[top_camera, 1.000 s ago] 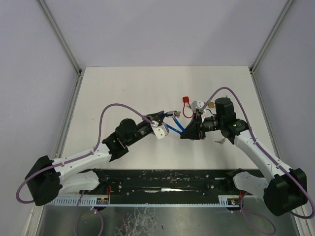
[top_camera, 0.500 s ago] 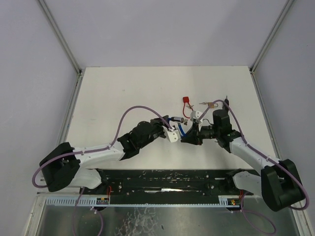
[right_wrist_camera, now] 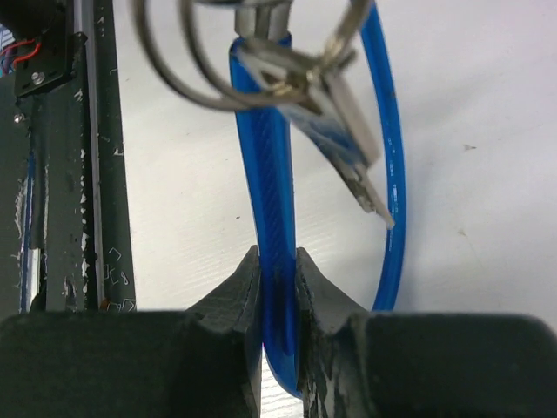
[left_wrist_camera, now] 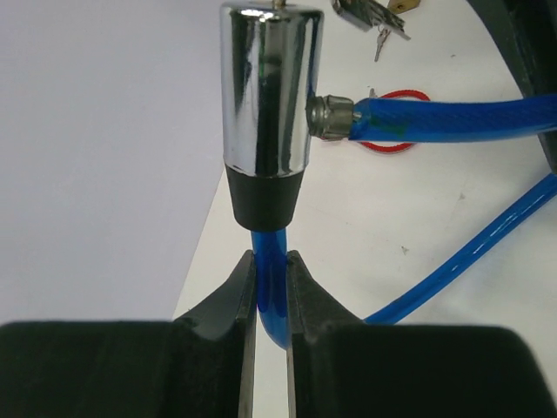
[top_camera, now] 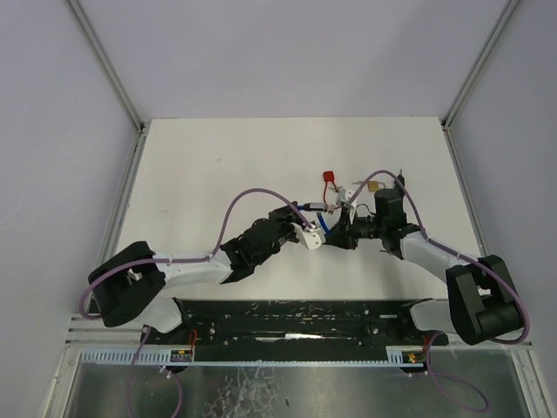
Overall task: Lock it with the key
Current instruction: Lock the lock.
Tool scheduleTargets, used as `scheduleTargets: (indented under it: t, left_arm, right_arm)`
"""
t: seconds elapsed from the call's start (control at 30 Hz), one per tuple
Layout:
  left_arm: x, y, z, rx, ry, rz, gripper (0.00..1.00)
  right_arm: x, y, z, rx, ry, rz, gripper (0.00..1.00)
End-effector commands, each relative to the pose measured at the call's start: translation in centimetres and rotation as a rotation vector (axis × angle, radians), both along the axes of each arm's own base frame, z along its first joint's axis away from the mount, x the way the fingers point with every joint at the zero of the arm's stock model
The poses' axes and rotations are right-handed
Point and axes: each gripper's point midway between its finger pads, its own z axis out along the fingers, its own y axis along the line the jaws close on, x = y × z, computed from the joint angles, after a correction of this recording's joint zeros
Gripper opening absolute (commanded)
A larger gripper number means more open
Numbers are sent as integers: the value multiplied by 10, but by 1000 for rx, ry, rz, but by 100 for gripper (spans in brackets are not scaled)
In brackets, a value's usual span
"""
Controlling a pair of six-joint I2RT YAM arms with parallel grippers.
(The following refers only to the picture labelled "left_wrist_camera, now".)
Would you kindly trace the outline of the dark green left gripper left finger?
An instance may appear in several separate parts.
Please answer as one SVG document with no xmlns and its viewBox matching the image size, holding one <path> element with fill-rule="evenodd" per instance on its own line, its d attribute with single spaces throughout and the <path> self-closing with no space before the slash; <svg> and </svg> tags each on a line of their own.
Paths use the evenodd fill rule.
<svg viewBox="0 0 557 418">
<path fill-rule="evenodd" d="M 19 321 L 1 328 L 4 417 L 249 417 L 256 274 L 172 321 Z"/>
</svg>

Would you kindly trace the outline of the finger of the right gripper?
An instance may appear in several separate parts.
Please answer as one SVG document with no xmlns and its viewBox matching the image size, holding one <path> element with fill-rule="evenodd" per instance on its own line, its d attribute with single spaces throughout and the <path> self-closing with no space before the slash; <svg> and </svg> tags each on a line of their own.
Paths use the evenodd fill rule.
<svg viewBox="0 0 557 418">
<path fill-rule="evenodd" d="M 470 1 L 523 99 L 497 104 L 494 138 L 539 137 L 556 172 L 556 2 Z"/>
</svg>

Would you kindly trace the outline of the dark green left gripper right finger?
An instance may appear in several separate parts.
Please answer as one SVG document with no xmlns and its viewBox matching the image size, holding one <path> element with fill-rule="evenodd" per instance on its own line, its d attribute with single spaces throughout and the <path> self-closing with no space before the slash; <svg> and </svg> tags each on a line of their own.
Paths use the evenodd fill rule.
<svg viewBox="0 0 557 418">
<path fill-rule="evenodd" d="M 367 325 L 287 256 L 292 417 L 548 417 L 527 344 L 502 327 Z"/>
</svg>

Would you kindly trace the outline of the black padlock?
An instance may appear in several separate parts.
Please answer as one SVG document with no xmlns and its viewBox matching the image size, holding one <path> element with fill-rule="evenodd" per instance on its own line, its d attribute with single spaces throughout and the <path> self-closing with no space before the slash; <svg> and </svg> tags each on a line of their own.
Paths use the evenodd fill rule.
<svg viewBox="0 0 557 418">
<path fill-rule="evenodd" d="M 368 32 L 375 27 L 387 28 L 405 40 L 405 21 L 387 7 L 373 0 L 332 0 L 334 12 L 354 27 Z"/>
</svg>

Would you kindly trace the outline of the red cable padlock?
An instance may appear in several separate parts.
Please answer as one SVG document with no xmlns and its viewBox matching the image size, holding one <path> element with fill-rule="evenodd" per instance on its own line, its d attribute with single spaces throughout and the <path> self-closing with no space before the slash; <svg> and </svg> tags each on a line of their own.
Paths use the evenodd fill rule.
<svg viewBox="0 0 557 418">
<path fill-rule="evenodd" d="M 430 98 L 422 91 L 416 90 L 398 90 L 391 91 L 383 96 L 382 99 L 416 99 L 418 101 L 429 102 Z M 403 119 L 402 121 L 397 121 L 396 117 L 384 116 L 383 118 L 377 118 L 377 123 L 381 122 L 383 131 L 389 131 L 393 138 L 403 138 L 405 135 L 405 129 L 407 122 Z M 360 142 L 365 148 L 377 152 L 379 154 L 392 155 L 400 152 L 409 150 L 414 146 L 411 142 L 397 142 L 394 145 L 385 145 L 385 140 L 380 140 L 378 143 L 364 141 Z"/>
</svg>

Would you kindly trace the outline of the blue cable lock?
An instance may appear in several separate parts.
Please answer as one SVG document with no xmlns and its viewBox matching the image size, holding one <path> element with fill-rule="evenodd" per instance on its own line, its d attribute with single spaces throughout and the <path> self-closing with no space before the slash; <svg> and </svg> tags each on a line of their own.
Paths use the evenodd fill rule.
<svg viewBox="0 0 557 418">
<path fill-rule="evenodd" d="M 458 144 L 499 131 L 492 103 L 349 98 L 315 93 L 324 15 L 284 1 L 229 2 L 220 10 L 224 162 L 235 220 L 252 236 L 258 310 L 288 342 L 286 228 L 309 161 L 310 140 Z M 407 122 L 403 138 L 377 118 Z"/>
</svg>

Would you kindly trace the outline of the small brass padlock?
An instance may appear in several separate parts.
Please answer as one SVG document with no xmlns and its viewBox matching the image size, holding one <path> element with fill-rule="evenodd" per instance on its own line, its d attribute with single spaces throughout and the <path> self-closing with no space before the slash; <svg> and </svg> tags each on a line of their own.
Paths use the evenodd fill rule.
<svg viewBox="0 0 557 418">
<path fill-rule="evenodd" d="M 398 15 L 418 8 L 420 3 L 421 0 L 389 0 L 387 9 Z"/>
</svg>

